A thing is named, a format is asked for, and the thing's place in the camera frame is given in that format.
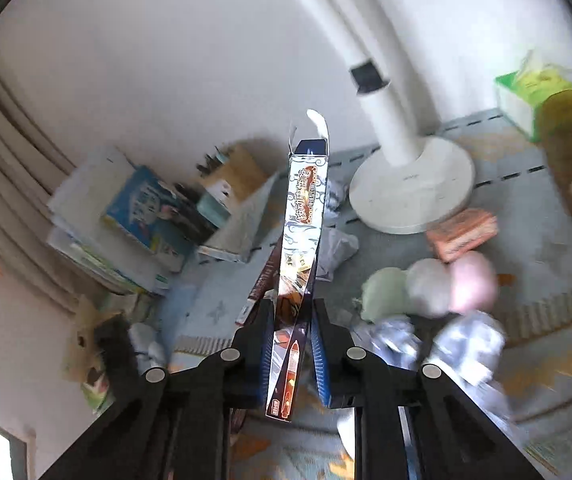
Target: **product box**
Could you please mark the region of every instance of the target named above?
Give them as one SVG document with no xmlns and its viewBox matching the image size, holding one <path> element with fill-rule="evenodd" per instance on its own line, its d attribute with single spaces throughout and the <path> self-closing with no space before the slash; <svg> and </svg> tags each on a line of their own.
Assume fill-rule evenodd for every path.
<svg viewBox="0 0 572 480">
<path fill-rule="evenodd" d="M 311 321 L 328 172 L 328 139 L 301 140 L 290 157 L 266 416 L 289 422 Z"/>
<path fill-rule="evenodd" d="M 227 154 L 228 160 L 199 182 L 226 211 L 234 213 L 250 195 L 257 191 L 266 174 L 241 146 L 234 146 Z"/>
<path fill-rule="evenodd" d="M 465 209 L 428 229 L 426 236 L 438 257 L 445 263 L 480 246 L 497 235 L 497 218 L 483 209 Z"/>
<path fill-rule="evenodd" d="M 85 383 L 90 376 L 98 376 L 104 371 L 104 363 L 93 334 L 95 328 L 115 314 L 117 313 L 99 312 L 88 298 L 79 298 L 73 329 L 64 350 L 62 373 L 65 380 Z"/>
<path fill-rule="evenodd" d="M 170 271 L 179 272 L 194 245 L 177 226 L 159 218 L 164 206 L 176 207 L 177 201 L 155 173 L 140 166 L 112 200 L 104 219 L 137 240 Z"/>
<path fill-rule="evenodd" d="M 553 68 L 540 72 L 512 72 L 495 78 L 497 102 L 505 117 L 521 129 L 530 142 L 539 142 L 541 132 L 536 126 L 540 106 L 549 97 L 572 90 L 572 83 L 562 78 Z M 557 114 L 572 114 L 572 104 Z"/>
</svg>

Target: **tissue box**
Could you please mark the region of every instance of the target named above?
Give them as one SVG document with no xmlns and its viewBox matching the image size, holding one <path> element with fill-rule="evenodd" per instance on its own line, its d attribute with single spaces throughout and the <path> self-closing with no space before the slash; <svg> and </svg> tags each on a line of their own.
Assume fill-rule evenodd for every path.
<svg viewBox="0 0 572 480">
<path fill-rule="evenodd" d="M 572 83 L 551 69 L 531 73 L 517 80 L 517 72 L 495 78 L 497 102 L 504 116 L 521 129 L 530 142 L 540 141 L 540 128 L 536 116 L 540 106 L 549 97 L 572 90 Z M 556 111 L 555 121 L 567 122 L 572 115 L 572 93 L 564 100 L 566 106 Z"/>
</svg>

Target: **white curtain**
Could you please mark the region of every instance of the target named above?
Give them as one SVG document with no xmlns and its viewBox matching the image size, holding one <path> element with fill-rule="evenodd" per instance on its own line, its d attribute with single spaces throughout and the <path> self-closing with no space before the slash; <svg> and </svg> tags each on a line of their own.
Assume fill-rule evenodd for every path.
<svg viewBox="0 0 572 480">
<path fill-rule="evenodd" d="M 106 291 L 45 243 L 48 200 L 73 168 L 0 81 L 0 270 L 70 313 L 80 294 L 99 298 Z"/>
</svg>

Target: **white plastic bag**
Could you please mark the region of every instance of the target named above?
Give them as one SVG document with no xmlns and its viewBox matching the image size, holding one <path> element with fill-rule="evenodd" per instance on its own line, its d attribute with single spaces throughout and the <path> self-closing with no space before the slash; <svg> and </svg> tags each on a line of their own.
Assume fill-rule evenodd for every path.
<svg viewBox="0 0 572 480">
<path fill-rule="evenodd" d="M 441 368 L 515 443 L 518 432 L 510 420 L 508 400 L 501 384 L 492 380 L 504 342 L 499 322 L 475 310 L 452 320 L 437 334 L 424 364 Z"/>
<path fill-rule="evenodd" d="M 346 193 L 348 192 L 348 185 L 339 180 L 328 179 L 326 182 L 326 198 L 325 206 L 323 209 L 323 217 L 337 218 L 339 216 L 339 206 L 346 200 Z"/>
<path fill-rule="evenodd" d="M 359 239 L 332 227 L 322 228 L 319 240 L 319 260 L 317 261 L 317 280 L 331 282 L 335 269 L 350 258 L 359 249 Z"/>
</svg>

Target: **cardboard box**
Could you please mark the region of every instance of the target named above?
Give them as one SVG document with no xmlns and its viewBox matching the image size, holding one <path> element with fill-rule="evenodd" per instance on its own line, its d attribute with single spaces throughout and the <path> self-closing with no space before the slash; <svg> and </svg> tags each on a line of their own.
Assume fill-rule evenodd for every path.
<svg viewBox="0 0 572 480">
<path fill-rule="evenodd" d="M 73 330 L 66 342 L 62 365 L 63 378 L 87 383 L 92 376 L 101 375 L 104 363 L 95 344 L 95 328 L 115 316 L 116 312 L 99 312 L 85 296 L 79 298 L 73 320 Z"/>
<path fill-rule="evenodd" d="M 507 119 L 526 134 L 528 140 L 539 142 L 541 132 L 535 120 L 537 111 L 549 97 L 572 90 L 572 83 L 560 78 L 556 71 L 552 77 L 550 69 L 521 80 L 517 80 L 517 74 L 518 72 L 512 72 L 495 78 L 498 107 Z M 571 114 L 572 105 L 559 110 L 557 115 L 563 113 Z"/>
<path fill-rule="evenodd" d="M 290 157 L 266 416 L 291 420 L 311 322 L 328 173 L 327 139 L 301 140 Z"/>
<path fill-rule="evenodd" d="M 277 176 L 275 173 L 248 197 L 237 211 L 230 215 L 224 226 L 199 246 L 198 252 L 218 260 L 248 262 Z"/>
<path fill-rule="evenodd" d="M 232 214 L 267 178 L 250 153 L 234 146 L 228 153 L 228 161 L 199 182 Z"/>
</svg>

